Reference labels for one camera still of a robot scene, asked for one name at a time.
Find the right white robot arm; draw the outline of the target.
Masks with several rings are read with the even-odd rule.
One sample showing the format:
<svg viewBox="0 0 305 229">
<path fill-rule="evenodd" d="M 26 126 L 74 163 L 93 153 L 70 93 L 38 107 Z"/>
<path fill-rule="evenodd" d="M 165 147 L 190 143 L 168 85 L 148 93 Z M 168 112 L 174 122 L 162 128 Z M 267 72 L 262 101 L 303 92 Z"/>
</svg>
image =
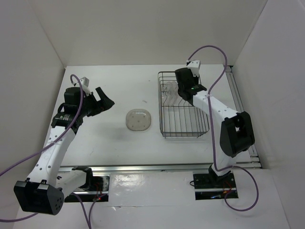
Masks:
<svg viewBox="0 0 305 229">
<path fill-rule="evenodd" d="M 208 182 L 219 187 L 235 165 L 235 157 L 255 143 L 251 117 L 246 111 L 238 112 L 210 95 L 191 69 L 180 68 L 174 73 L 180 97 L 210 119 L 213 164 L 209 167 Z"/>
</svg>

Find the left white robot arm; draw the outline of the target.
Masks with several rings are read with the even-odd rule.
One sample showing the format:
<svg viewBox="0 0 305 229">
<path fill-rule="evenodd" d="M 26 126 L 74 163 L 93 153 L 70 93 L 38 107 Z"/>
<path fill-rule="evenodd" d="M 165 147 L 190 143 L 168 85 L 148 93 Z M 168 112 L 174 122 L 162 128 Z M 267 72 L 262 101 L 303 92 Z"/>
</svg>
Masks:
<svg viewBox="0 0 305 229">
<path fill-rule="evenodd" d="M 64 176 L 59 176 L 58 172 L 84 117 L 98 115 L 114 105 L 100 87 L 96 92 L 100 100 L 96 100 L 92 92 L 86 93 L 79 87 L 66 89 L 64 102 L 52 120 L 46 149 L 26 180 L 17 181 L 14 186 L 23 211 L 57 215 L 65 198 L 74 190 L 93 187 L 94 177 L 89 167 L 75 166 Z"/>
</svg>

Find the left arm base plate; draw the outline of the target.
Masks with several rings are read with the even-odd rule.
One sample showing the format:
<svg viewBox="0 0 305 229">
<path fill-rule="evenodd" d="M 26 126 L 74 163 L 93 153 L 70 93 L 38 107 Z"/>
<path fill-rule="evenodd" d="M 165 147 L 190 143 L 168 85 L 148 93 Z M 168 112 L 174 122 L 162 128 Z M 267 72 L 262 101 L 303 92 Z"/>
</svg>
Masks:
<svg viewBox="0 0 305 229">
<path fill-rule="evenodd" d="M 86 175 L 63 173 L 57 176 L 58 185 L 63 185 L 63 191 L 71 191 L 69 195 L 65 195 L 65 203 L 78 202 L 78 199 L 73 195 L 75 193 L 83 202 L 108 202 L 109 199 L 109 184 L 110 177 L 106 175 L 92 176 L 89 182 L 86 182 Z"/>
</svg>

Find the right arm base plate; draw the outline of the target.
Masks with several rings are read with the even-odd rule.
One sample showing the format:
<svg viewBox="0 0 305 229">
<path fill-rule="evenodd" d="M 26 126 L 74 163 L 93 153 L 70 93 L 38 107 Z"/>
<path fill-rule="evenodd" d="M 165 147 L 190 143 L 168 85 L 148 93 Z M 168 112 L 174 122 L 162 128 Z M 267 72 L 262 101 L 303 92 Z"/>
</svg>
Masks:
<svg viewBox="0 0 305 229">
<path fill-rule="evenodd" d="M 205 173 L 193 174 L 189 184 L 194 188 L 196 200 L 212 200 L 238 198 L 236 182 L 231 171 L 222 176 L 217 176 L 210 166 Z"/>
</svg>

